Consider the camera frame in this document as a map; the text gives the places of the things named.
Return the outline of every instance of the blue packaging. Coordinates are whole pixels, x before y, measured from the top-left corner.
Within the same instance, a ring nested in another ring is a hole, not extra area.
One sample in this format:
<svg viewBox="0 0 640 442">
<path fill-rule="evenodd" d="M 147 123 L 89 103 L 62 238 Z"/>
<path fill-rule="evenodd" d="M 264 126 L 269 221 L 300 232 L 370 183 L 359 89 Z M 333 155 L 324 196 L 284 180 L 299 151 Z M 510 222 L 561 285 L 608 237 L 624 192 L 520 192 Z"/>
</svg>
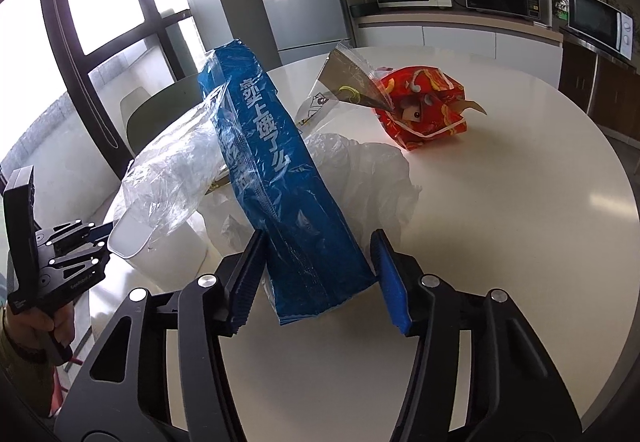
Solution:
<svg viewBox="0 0 640 442">
<path fill-rule="evenodd" d="M 340 305 L 376 281 L 277 89 L 239 40 L 216 48 L 203 93 L 228 82 L 214 125 L 240 206 L 271 240 L 267 269 L 284 325 Z"/>
</svg>

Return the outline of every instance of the silver screw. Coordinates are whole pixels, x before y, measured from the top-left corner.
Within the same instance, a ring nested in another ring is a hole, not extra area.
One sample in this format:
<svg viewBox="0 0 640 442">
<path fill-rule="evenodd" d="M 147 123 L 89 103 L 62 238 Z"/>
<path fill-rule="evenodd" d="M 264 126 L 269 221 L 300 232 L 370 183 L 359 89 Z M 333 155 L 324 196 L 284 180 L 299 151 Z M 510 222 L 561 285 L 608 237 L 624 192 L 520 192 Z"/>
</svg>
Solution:
<svg viewBox="0 0 640 442">
<path fill-rule="evenodd" d="M 146 297 L 146 289 L 144 288 L 134 288 L 131 292 L 129 292 L 129 299 L 132 301 L 142 301 Z"/>
<path fill-rule="evenodd" d="M 491 299 L 498 301 L 498 303 L 504 303 L 509 299 L 509 294 L 504 290 L 497 288 L 496 290 L 491 291 Z"/>
<path fill-rule="evenodd" d="M 420 279 L 420 283 L 427 288 L 436 288 L 440 284 L 440 280 L 433 274 L 425 274 Z"/>
<path fill-rule="evenodd" d="M 201 287 L 213 287 L 218 282 L 218 278 L 216 278 L 213 274 L 205 274 L 204 276 L 200 276 L 198 278 L 198 285 Z"/>
</svg>

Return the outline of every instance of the white plastic container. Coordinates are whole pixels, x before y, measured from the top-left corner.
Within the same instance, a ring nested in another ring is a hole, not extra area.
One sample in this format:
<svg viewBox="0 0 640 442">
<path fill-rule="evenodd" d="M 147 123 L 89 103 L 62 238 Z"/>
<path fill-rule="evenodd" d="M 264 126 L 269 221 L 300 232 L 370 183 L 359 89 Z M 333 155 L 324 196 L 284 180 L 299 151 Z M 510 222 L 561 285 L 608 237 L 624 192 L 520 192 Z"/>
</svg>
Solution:
<svg viewBox="0 0 640 442">
<path fill-rule="evenodd" d="M 151 233 L 148 225 L 126 211 L 111 231 L 107 246 L 163 291 L 182 289 L 196 277 L 207 255 L 207 244 L 188 223 L 149 245 Z"/>
</svg>

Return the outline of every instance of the tabletop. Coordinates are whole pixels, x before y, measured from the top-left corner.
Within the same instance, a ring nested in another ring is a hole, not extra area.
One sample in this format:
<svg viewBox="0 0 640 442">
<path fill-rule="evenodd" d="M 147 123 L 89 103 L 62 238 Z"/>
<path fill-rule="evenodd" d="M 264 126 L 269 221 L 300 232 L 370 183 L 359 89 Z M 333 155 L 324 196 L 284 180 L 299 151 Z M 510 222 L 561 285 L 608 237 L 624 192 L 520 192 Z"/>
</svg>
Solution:
<svg viewBox="0 0 640 442">
<path fill-rule="evenodd" d="M 559 91 L 493 59 L 426 46 L 359 52 L 373 67 L 437 66 L 487 111 L 465 112 L 466 133 L 404 152 L 422 192 L 394 247 L 457 290 L 485 295 L 504 288 L 584 414 L 625 345 L 640 288 L 638 211 L 607 139 Z M 270 72 L 290 113 L 309 94 L 325 57 Z M 321 131 L 394 144 L 368 108 L 337 115 Z M 110 262 L 104 285 L 92 291 L 92 316 L 101 322 L 129 290 L 145 285 L 133 269 L 123 277 L 112 263 L 125 265 Z M 201 273 L 215 270 L 207 263 Z M 466 411 L 465 333 L 452 427 L 464 424 Z M 285 327 L 260 290 L 246 326 L 221 339 L 248 440 L 306 442 L 387 441 L 416 342 L 392 326 L 376 285 Z M 170 375 L 170 387 L 177 378 Z M 179 405 L 175 411 L 180 417 Z"/>
</svg>

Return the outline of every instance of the person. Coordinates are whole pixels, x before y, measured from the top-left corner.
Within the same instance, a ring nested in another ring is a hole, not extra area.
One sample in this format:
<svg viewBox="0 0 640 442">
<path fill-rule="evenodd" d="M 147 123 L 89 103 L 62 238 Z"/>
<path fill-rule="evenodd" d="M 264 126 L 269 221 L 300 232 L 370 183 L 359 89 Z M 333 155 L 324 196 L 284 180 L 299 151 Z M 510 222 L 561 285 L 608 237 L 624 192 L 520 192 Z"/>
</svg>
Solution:
<svg viewBox="0 0 640 442">
<path fill-rule="evenodd" d="M 70 345 L 76 336 L 74 306 L 63 306 L 52 318 L 37 308 L 16 315 L 5 305 L 0 307 L 0 316 L 0 364 L 25 403 L 37 415 L 47 418 L 55 367 L 47 361 L 36 330 L 52 331 L 58 342 Z"/>
</svg>

